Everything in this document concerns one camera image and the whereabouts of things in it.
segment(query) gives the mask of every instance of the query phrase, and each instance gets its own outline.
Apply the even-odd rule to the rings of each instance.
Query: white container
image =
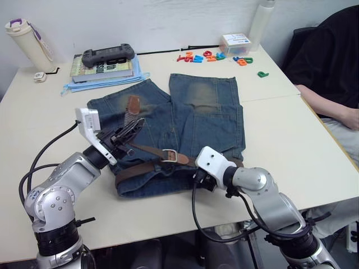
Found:
[[[251,48],[251,42],[245,34],[222,35],[219,48],[226,57],[233,55],[247,55]]]
[[[34,66],[41,72],[53,72],[55,67],[44,53],[38,39],[41,36],[23,18],[12,20],[5,24],[6,33],[13,38]]]
[[[262,0],[259,4],[252,22],[251,30],[248,34],[248,38],[252,42],[251,51],[258,49],[273,9],[274,0]]]

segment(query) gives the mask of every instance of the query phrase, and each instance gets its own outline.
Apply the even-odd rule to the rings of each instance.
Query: black shirt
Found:
[[[359,6],[341,10],[306,39],[284,73],[336,103],[358,108]]]

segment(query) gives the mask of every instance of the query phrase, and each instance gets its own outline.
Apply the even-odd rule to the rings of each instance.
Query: plastic box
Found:
[[[228,57],[248,54],[251,45],[245,34],[228,34],[222,35],[219,48]]]

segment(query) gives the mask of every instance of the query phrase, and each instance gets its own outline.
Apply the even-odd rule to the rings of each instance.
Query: metal buckle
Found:
[[[163,149],[162,151],[165,152],[172,152],[174,153],[174,160],[162,160],[161,162],[163,163],[177,163],[178,162],[178,152],[176,150],[171,150],[171,149]]]

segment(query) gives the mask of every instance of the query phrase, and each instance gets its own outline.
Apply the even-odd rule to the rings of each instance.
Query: book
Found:
[[[104,80],[109,78],[129,77],[133,75],[131,60],[125,63],[106,64],[97,63],[92,68],[84,66],[82,54],[75,54],[73,57],[70,76],[74,82]]]

